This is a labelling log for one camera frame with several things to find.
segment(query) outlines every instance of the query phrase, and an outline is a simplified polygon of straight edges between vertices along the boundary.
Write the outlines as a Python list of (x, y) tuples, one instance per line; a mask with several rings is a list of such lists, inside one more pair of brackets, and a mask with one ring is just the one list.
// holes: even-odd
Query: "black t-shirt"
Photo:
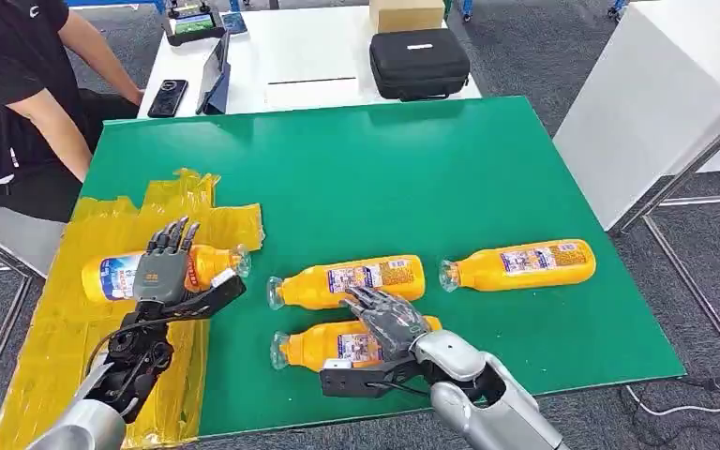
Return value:
[(86, 130), (76, 77), (58, 35), (67, 20), (63, 0), (0, 0), (0, 179), (58, 160), (34, 125), (4, 105), (47, 88)]

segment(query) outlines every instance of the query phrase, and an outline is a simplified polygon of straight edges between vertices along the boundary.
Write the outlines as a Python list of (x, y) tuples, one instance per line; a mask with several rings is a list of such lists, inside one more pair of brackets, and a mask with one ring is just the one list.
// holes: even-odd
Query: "cable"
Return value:
[[(720, 430), (718, 430), (714, 427), (709, 427), (709, 426), (700, 425), (700, 424), (691, 424), (691, 425), (682, 426), (682, 427), (678, 428), (678, 430), (674, 434), (669, 436), (668, 438), (661, 438), (661, 436), (659, 436), (658, 432), (653, 427), (650, 427), (649, 424), (639, 423), (639, 421), (637, 419), (637, 414), (639, 411), (642, 411), (638, 407), (638, 405), (641, 404), (641, 400), (639, 401), (639, 403), (637, 405), (635, 405), (632, 412), (628, 411), (629, 410), (629, 408), (627, 406), (628, 403), (625, 401), (625, 398), (623, 396), (623, 390), (624, 390), (623, 388), (620, 388), (617, 391), (617, 394), (620, 398), (620, 404), (622, 405), (622, 409), (625, 410), (626, 413), (630, 413), (630, 415), (631, 415), (631, 427), (633, 428), (632, 431), (634, 433), (634, 436), (636, 437), (637, 441), (639, 441), (640, 443), (643, 443), (644, 445), (647, 445), (647, 446), (653, 447), (653, 448), (660, 448), (660, 447), (664, 447), (666, 445), (670, 445), (670, 444), (672, 444), (672, 442), (674, 442), (676, 439), (678, 439), (678, 437), (680, 437), (680, 435), (684, 431), (689, 430), (689, 429), (708, 431), (709, 433), (711, 433), (711, 436), (720, 438)], [(649, 431), (650, 434), (652, 434), (652, 436), (657, 441), (648, 441), (646, 439), (646, 437), (640, 432), (642, 429), (646, 429), (647, 431)]]
[(429, 392), (412, 389), (410, 386), (405, 386), (404, 384), (399, 384), (397, 382), (367, 382), (366, 385), (371, 387), (392, 387), (394, 389), (398, 389), (409, 394), (415, 394), (421, 397), (429, 397)]
[(628, 391), (628, 394), (631, 395), (631, 398), (638, 403), (639, 408), (644, 410), (645, 413), (649, 415), (655, 415), (655, 416), (662, 416), (662, 415), (669, 415), (672, 413), (677, 413), (679, 411), (702, 411), (704, 413), (720, 413), (720, 408), (705, 408), (702, 406), (678, 406), (675, 408), (670, 408), (666, 411), (653, 411), (650, 408), (647, 407), (647, 405), (644, 404), (644, 402), (641, 401), (641, 399), (636, 395), (635, 392), (633, 392), (633, 389), (631, 389), (631, 386), (625, 386), (625, 390)]
[(698, 387), (700, 389), (705, 389), (706, 391), (712, 393), (712, 394), (719, 394), (720, 395), (720, 387), (714, 382), (714, 379), (695, 379), (691, 377), (681, 377), (676, 378), (672, 380), (674, 382), (683, 383), (689, 386)]
[(159, 325), (162, 323), (196, 321), (200, 318), (201, 317), (199, 317), (199, 316), (173, 316), (173, 317), (167, 317), (164, 319), (155, 319), (154, 321), (132, 323), (131, 325), (126, 325), (122, 328), (118, 328), (118, 329), (112, 331), (108, 335), (104, 336), (101, 340), (99, 340), (97, 342), (97, 344), (95, 344), (95, 349), (92, 351), (92, 353), (90, 353), (89, 359), (87, 360), (87, 365), (84, 370), (84, 377), (89, 375), (89, 371), (92, 368), (92, 363), (95, 361), (95, 358), (98, 356), (98, 351), (100, 350), (100, 348), (103, 347), (103, 344), (107, 340), (111, 339), (117, 333), (122, 333), (124, 331), (133, 330), (135, 328), (142, 328), (145, 326)]

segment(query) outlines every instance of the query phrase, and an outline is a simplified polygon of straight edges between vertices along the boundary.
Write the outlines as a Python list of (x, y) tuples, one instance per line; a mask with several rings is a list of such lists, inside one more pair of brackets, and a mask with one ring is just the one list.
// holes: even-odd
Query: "man's arm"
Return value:
[(121, 96), (139, 106), (142, 102), (142, 91), (114, 56), (106, 39), (90, 22), (76, 11), (70, 11), (65, 25), (59, 30), (59, 37), (65, 47), (78, 54), (89, 67), (114, 86)]
[(76, 124), (48, 89), (7, 107), (29, 119), (65, 166), (84, 181), (92, 154)]

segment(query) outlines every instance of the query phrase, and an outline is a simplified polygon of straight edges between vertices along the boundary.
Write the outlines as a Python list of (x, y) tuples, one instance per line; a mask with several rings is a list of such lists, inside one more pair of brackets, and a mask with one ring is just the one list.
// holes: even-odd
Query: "cardboard box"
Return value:
[(443, 0), (370, 0), (368, 10), (377, 33), (428, 30), (443, 24)]

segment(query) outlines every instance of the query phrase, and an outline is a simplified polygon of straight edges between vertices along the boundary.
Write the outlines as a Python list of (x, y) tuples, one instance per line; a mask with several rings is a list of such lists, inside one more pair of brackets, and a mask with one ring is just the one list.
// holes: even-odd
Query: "white cable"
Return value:
[(653, 411), (650, 408), (648, 408), (647, 406), (645, 406), (645, 404), (641, 401), (641, 399), (639, 397), (637, 397), (636, 393), (633, 392), (633, 389), (631, 389), (631, 386), (625, 386), (625, 389), (627, 389), (628, 394), (631, 395), (633, 400), (635, 400), (636, 403), (638, 403), (639, 408), (641, 408), (642, 410), (644, 410), (645, 413), (650, 414), (650, 415), (656, 415), (656, 416), (668, 415), (668, 414), (676, 413), (678, 411), (702, 411), (704, 413), (720, 413), (720, 408), (712, 409), (712, 408), (703, 408), (701, 406), (678, 406), (676, 408), (672, 408), (672, 409), (669, 409), (666, 411)]

